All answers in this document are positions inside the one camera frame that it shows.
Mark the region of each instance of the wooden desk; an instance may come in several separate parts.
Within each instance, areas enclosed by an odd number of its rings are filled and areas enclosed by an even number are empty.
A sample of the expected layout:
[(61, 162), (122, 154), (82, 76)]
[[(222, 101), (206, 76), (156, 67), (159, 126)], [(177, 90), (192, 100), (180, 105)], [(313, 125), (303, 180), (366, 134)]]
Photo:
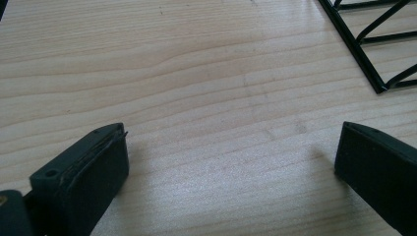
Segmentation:
[[(417, 147), (417, 89), (375, 95), (318, 1), (14, 0), (0, 38), (0, 189), (27, 193), (94, 128), (129, 131), (92, 235), (397, 234), (333, 164), (343, 121)], [(415, 49), (368, 50), (388, 77)]]

